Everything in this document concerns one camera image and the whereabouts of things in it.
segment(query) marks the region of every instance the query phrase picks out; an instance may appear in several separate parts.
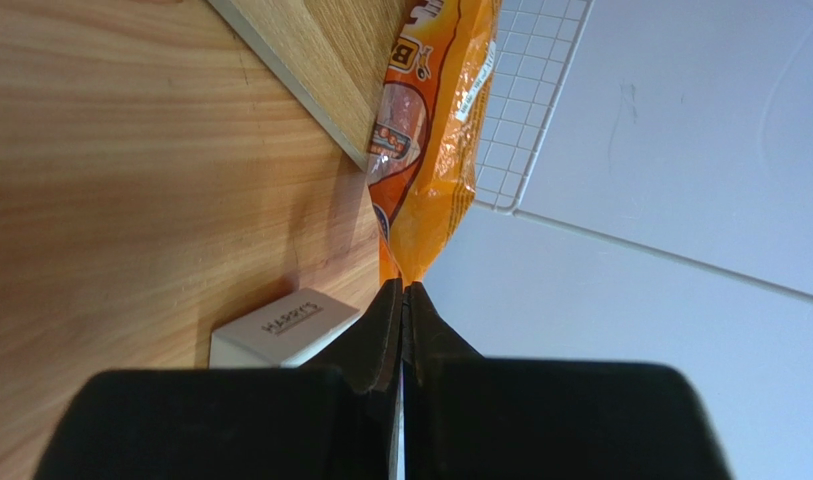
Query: wire rack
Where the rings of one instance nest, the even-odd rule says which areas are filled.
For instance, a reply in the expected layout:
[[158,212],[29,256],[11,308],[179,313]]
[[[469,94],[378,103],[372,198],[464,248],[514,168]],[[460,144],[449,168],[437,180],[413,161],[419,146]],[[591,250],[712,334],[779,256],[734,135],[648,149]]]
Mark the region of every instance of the wire rack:
[[476,204],[519,205],[593,0],[504,0],[477,149]]

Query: orange plastic package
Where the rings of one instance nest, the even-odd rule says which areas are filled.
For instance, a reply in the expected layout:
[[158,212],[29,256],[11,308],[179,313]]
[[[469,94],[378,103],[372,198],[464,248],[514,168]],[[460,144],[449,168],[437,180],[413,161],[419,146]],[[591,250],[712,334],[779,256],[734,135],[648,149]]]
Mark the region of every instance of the orange plastic package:
[[421,280],[475,196],[500,0],[422,0],[389,58],[368,147],[380,281]]

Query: white box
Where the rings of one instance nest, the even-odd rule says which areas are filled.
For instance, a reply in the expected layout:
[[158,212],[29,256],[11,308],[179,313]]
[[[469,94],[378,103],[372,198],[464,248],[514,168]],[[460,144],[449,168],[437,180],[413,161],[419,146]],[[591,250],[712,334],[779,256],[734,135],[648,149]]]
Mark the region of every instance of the white box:
[[211,333],[210,368],[294,367],[323,350],[359,310],[302,289]]

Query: orange bag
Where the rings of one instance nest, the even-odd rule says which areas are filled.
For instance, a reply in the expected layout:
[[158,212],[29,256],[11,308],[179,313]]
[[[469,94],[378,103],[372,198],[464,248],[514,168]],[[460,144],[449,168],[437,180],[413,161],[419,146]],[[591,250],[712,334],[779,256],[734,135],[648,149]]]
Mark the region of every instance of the orange bag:
[[389,58],[368,147],[380,281],[421,280],[476,193],[500,0],[423,0]]

